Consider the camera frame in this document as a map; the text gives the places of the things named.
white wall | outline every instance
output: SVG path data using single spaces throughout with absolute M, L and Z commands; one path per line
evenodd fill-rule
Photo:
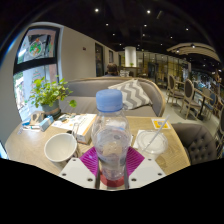
M 95 43 L 103 47 L 105 72 L 109 63 L 109 50 L 111 49 L 82 33 L 64 27 L 61 47 L 61 67 L 63 77 L 66 81 L 77 78 L 96 77 Z M 118 65 L 118 52 L 113 52 L 114 63 Z

doorway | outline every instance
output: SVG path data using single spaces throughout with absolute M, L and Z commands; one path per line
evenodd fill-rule
M 96 57 L 96 77 L 104 75 L 103 69 L 103 47 L 99 44 L 95 44 L 95 57 Z

window frame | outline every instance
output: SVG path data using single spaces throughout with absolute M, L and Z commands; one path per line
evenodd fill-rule
M 40 58 L 40 59 L 34 59 L 34 60 L 30 60 L 27 62 L 23 62 L 20 64 L 17 64 L 18 62 L 18 55 L 19 55 L 19 51 L 21 49 L 23 40 L 25 39 L 27 33 L 32 30 L 32 29 L 50 29 L 50 30 L 54 30 L 56 31 L 55 33 L 55 56 L 51 57 L 51 58 Z M 21 39 L 21 42 L 19 44 L 18 50 L 16 52 L 16 57 L 15 57 L 15 61 L 14 61 L 14 67 L 13 67 L 13 76 L 19 72 L 23 72 L 25 70 L 31 69 L 31 68 L 35 68 L 35 67 L 40 67 L 40 66 L 44 66 L 44 65 L 51 65 L 51 64 L 56 64 L 57 66 L 57 71 L 58 71 L 58 38 L 59 38 L 59 33 L 60 33 L 60 28 L 58 27 L 53 27 L 53 26 L 30 26 L 25 34 L 23 35 L 23 38 Z

white bowl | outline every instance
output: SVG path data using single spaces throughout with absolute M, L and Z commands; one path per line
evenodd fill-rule
M 70 159 L 77 149 L 76 139 L 68 133 L 51 137 L 44 146 L 45 156 L 52 162 L 63 162 Z

chair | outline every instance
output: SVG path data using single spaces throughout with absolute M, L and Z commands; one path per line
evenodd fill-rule
M 216 105 L 218 104 L 218 96 L 215 93 L 211 93 L 209 97 L 212 98 L 212 100 L 210 100 L 209 103 L 205 103 L 204 105 L 206 110 L 210 112 L 210 120 L 213 110 L 217 110 Z
M 191 165 L 217 159 L 215 141 L 209 130 L 200 124 L 172 124 Z
M 201 109 L 201 106 L 193 100 L 193 97 L 194 97 L 194 86 L 189 79 L 186 79 L 185 85 L 184 85 L 184 98 L 183 98 L 182 107 L 181 107 L 181 110 L 180 110 L 180 113 L 181 113 L 181 111 L 184 107 L 184 104 L 187 104 L 188 110 L 187 110 L 185 120 L 187 119 L 191 108 L 195 108 L 195 109 L 198 110 L 198 113 L 197 113 L 196 117 L 194 116 L 197 120 L 199 111 Z
M 171 106 L 173 106 L 173 98 L 176 98 L 176 103 L 177 103 L 177 99 L 183 99 L 184 95 L 183 95 L 183 93 L 179 92 L 175 88 L 177 81 L 174 79 L 174 77 L 172 75 L 169 75 L 168 79 L 169 79 L 169 84 L 170 84 L 170 91 L 169 91 L 167 103 L 169 101 L 170 96 L 172 96 L 172 105 Z
M 211 91 L 210 91 L 208 88 L 206 88 L 206 87 L 203 87 L 203 88 L 202 88 L 202 93 L 203 93 L 205 96 L 208 96 L 208 97 L 210 97 L 210 95 L 211 95 Z M 199 102 L 202 103 L 202 101 L 203 101 L 202 98 L 199 98 L 199 99 L 198 99 L 198 103 L 199 103 Z
M 214 140 L 216 143 L 217 158 L 220 159 L 222 158 L 224 146 L 224 107 L 222 107 L 220 113 L 220 121 L 216 133 L 214 135 Z

